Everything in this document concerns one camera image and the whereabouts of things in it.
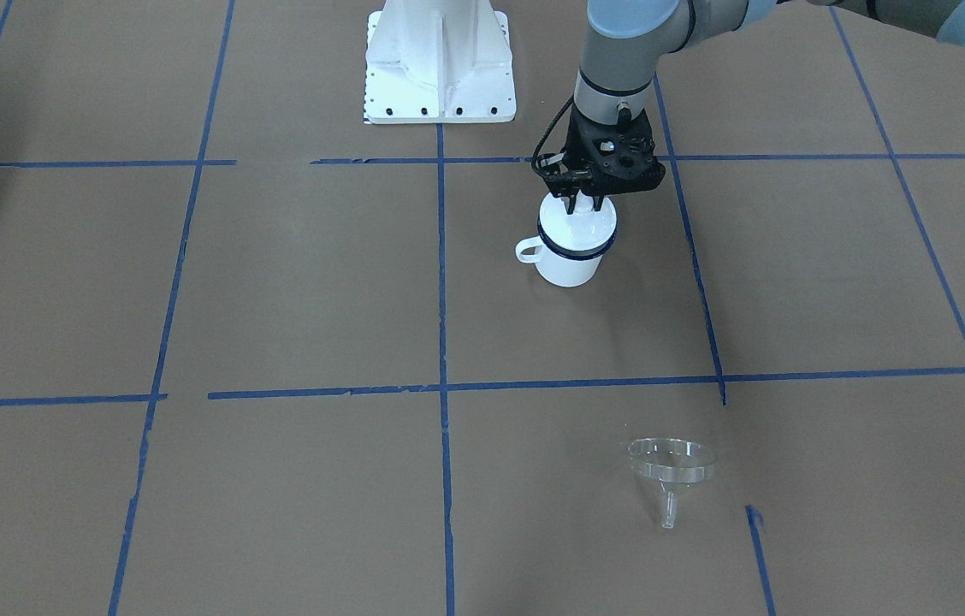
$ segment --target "white mug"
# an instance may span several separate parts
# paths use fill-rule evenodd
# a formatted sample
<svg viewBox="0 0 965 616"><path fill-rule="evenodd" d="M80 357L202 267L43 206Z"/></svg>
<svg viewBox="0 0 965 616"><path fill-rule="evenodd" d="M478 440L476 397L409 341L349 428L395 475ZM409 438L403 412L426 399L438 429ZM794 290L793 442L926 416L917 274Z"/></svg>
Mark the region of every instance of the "white mug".
<svg viewBox="0 0 965 616"><path fill-rule="evenodd" d="M588 283L601 264L601 257L576 261L562 257L544 245L540 235L534 235L517 243L517 260L521 263L535 263L540 276L554 285L575 287Z"/></svg>

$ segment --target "white plastic stand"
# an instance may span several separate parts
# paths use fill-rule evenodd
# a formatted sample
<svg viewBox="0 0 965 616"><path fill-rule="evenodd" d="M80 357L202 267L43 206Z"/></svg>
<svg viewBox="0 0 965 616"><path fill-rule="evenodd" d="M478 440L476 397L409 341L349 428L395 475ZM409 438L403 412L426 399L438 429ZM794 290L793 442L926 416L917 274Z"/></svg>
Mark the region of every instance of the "white plastic stand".
<svg viewBox="0 0 965 616"><path fill-rule="evenodd" d="M509 19L490 0L388 0L369 15L364 118L373 124L510 121Z"/></svg>

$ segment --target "gray floor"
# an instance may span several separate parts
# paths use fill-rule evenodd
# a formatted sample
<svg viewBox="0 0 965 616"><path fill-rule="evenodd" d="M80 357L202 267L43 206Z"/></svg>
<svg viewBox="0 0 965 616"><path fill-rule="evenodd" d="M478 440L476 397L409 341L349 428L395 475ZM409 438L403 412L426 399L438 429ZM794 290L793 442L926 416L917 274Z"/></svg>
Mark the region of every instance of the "gray floor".
<svg viewBox="0 0 965 616"><path fill-rule="evenodd" d="M499 1L517 120L435 129L361 124L377 0L0 0L0 613L965 613L965 50L663 59L677 173L559 289L458 157L529 155L582 4ZM669 533L655 435L719 454Z"/></svg>

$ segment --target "funnel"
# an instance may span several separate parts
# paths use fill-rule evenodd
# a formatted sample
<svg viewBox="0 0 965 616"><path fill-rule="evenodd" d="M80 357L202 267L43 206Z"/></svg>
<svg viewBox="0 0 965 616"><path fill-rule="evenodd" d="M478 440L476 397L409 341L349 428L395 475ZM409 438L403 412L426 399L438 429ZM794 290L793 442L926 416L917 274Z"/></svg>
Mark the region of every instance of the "funnel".
<svg viewBox="0 0 965 616"><path fill-rule="evenodd" d="M705 446L681 438L639 438L627 446L631 468L661 486L662 529L677 525L677 492L713 476L717 456Z"/></svg>

